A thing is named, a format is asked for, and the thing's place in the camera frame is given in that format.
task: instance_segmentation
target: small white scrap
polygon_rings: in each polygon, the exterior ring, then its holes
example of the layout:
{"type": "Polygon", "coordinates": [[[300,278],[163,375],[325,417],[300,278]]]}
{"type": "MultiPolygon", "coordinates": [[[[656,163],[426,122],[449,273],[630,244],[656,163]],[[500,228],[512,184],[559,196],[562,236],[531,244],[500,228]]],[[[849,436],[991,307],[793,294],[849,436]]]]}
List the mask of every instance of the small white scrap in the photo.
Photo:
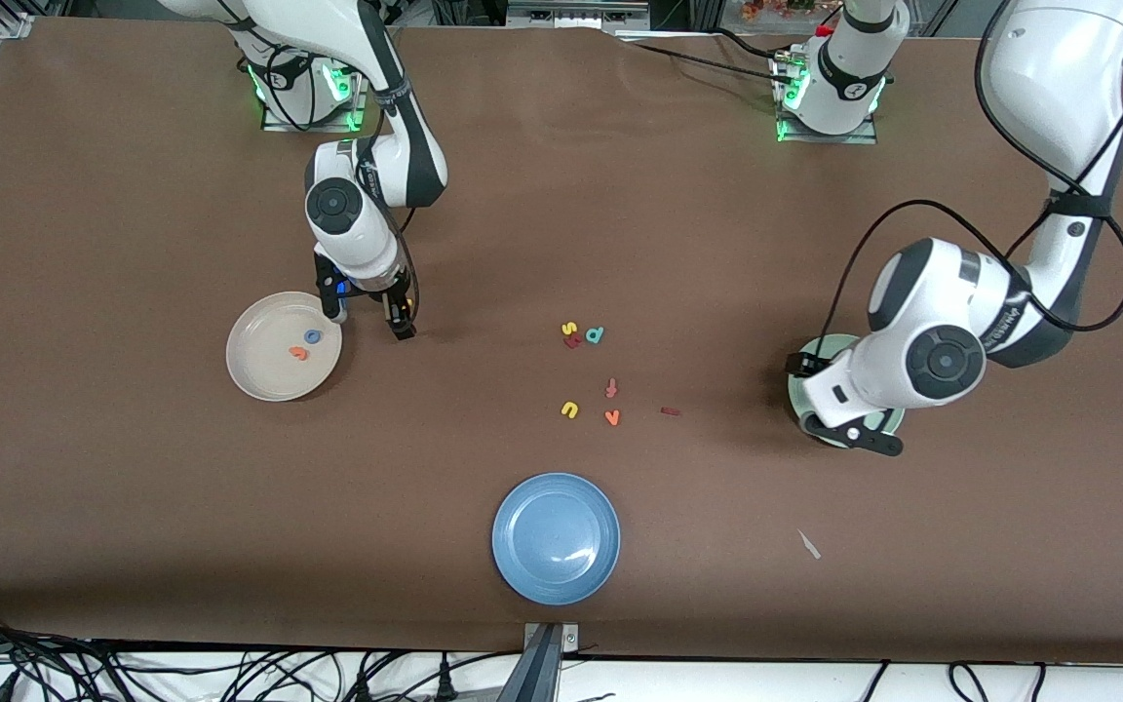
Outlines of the small white scrap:
{"type": "Polygon", "coordinates": [[[803,539],[803,547],[807,548],[807,550],[810,551],[810,554],[812,554],[812,557],[814,557],[815,559],[820,560],[821,559],[821,551],[816,550],[816,546],[812,545],[812,541],[809,541],[809,538],[805,535],[803,535],[802,530],[800,530],[800,529],[796,529],[796,530],[797,530],[797,532],[800,532],[800,538],[803,539]]]}

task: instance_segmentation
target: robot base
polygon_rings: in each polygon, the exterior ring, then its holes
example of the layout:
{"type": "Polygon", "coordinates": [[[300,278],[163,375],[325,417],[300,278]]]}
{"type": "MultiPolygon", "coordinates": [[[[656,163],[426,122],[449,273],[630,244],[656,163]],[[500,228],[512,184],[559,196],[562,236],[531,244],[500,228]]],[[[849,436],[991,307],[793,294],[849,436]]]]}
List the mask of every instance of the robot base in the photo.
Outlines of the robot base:
{"type": "MultiPolygon", "coordinates": [[[[331,115],[321,121],[316,121],[307,131],[317,134],[355,134],[362,129],[363,121],[366,120],[366,88],[369,83],[362,74],[353,74],[349,80],[349,98],[340,103],[331,115]]],[[[298,131],[293,125],[280,119],[267,109],[266,99],[261,92],[257,93],[259,107],[263,108],[263,120],[259,128],[263,131],[298,131]]]]}
{"type": "Polygon", "coordinates": [[[809,128],[800,120],[800,117],[784,106],[787,94],[794,90],[800,90],[798,83],[802,80],[803,44],[794,44],[788,52],[779,52],[774,58],[768,60],[770,74],[788,76],[796,81],[792,84],[774,84],[774,119],[777,122],[777,138],[779,142],[811,142],[814,144],[877,144],[877,131],[874,129],[874,116],[866,115],[860,126],[847,134],[823,134],[809,128]]]}
{"type": "MultiPolygon", "coordinates": [[[[851,346],[857,341],[857,337],[850,334],[828,334],[821,341],[821,350],[819,356],[823,358],[833,358],[842,352],[843,348],[851,346]]],[[[807,352],[812,354],[816,349],[816,339],[811,339],[807,344],[803,345],[802,352],[807,352]]],[[[800,422],[800,430],[804,431],[809,436],[814,437],[816,440],[821,440],[823,444],[829,444],[837,448],[849,448],[847,444],[841,444],[834,439],[827,439],[824,436],[816,436],[814,431],[809,430],[807,425],[810,420],[816,422],[816,414],[812,404],[809,403],[807,396],[803,394],[803,381],[796,376],[787,376],[787,396],[792,401],[792,411],[794,417],[800,422]]],[[[873,432],[876,435],[886,435],[886,437],[895,436],[895,431],[898,430],[901,423],[904,423],[904,410],[886,410],[886,412],[874,412],[870,414],[865,414],[865,418],[860,419],[860,425],[865,427],[866,432],[873,432]]],[[[850,430],[857,434],[859,437],[860,430],[850,430]]],[[[892,439],[893,446],[898,447],[898,449],[893,449],[891,455],[896,455],[902,449],[902,444],[898,439],[892,439]]],[[[878,450],[878,453],[885,453],[885,450],[878,450]]]]}

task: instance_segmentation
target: blue plate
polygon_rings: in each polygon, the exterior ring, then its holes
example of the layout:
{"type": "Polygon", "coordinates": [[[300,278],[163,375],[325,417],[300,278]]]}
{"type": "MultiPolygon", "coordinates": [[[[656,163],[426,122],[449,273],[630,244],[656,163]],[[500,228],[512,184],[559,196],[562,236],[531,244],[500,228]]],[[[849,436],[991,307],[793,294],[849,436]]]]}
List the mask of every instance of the blue plate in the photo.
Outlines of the blue plate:
{"type": "Polygon", "coordinates": [[[610,499],[570,474],[532,476],[500,503],[491,554],[519,595],[540,604],[575,604],[614,572],[621,530],[610,499]]]}

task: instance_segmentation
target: white plate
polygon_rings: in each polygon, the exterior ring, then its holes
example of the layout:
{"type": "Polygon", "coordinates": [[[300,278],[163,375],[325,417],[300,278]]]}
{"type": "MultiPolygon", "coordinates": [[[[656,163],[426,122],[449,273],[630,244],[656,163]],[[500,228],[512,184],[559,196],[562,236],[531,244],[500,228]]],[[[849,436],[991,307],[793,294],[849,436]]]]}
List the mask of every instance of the white plate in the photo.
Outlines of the white plate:
{"type": "Polygon", "coordinates": [[[267,403],[295,400],[320,386],[340,356],[340,325],[323,316],[320,299],[305,292],[277,292],[259,299],[228,334],[228,374],[246,395],[267,403]],[[307,343],[309,329],[323,337],[307,343]],[[290,353],[307,350],[300,361],[290,353]]]}
{"type": "MultiPolygon", "coordinates": [[[[828,334],[825,335],[823,341],[821,341],[820,350],[816,348],[816,339],[812,338],[807,344],[800,348],[800,352],[810,352],[810,354],[812,354],[812,352],[816,352],[816,355],[823,358],[833,358],[839,355],[839,352],[844,350],[848,346],[851,346],[857,341],[860,341],[860,338],[850,334],[828,334]]],[[[800,426],[803,427],[803,419],[805,419],[806,414],[816,413],[816,411],[812,409],[812,404],[809,403],[807,396],[803,394],[802,379],[787,376],[787,396],[789,401],[792,401],[794,416],[798,419],[800,426]]],[[[882,431],[886,434],[895,434],[900,426],[904,423],[904,410],[902,409],[891,410],[891,416],[886,418],[885,422],[883,421],[883,414],[886,414],[886,412],[865,414],[865,428],[868,428],[870,431],[878,431],[878,427],[882,427],[882,431]]],[[[847,448],[837,440],[821,439],[820,436],[816,437],[816,440],[821,440],[821,443],[829,444],[831,446],[837,446],[838,448],[847,448]]]]}

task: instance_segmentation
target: brown table surface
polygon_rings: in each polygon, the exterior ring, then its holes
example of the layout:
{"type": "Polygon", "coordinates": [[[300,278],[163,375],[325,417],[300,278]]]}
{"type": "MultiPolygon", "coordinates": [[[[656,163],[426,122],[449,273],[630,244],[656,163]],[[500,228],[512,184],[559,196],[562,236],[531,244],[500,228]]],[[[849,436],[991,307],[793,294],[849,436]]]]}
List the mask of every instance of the brown table surface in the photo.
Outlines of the brown table surface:
{"type": "MultiPolygon", "coordinates": [[[[934,197],[1001,244],[1038,212],[1042,174],[973,98],[975,44],[909,40],[861,147],[776,143],[764,81],[596,31],[401,46],[451,174],[410,229],[422,334],[356,303],[298,403],[241,394],[223,349],[249,303],[312,290],[302,172],[329,137],[259,131],[219,26],[40,19],[3,46],[0,617],[464,649],[569,619],[605,654],[1123,662],[1123,320],[910,413],[897,459],[785,411],[784,356],[879,212],[934,197]],[[566,348],[567,320],[601,345],[566,348]],[[572,608],[514,594],[490,548],[545,471],[594,480],[623,526],[572,608]]],[[[873,276],[926,235],[971,245],[893,219],[837,331],[868,329],[873,276]]],[[[1105,243],[1084,316],[1121,285],[1105,243]]]]}

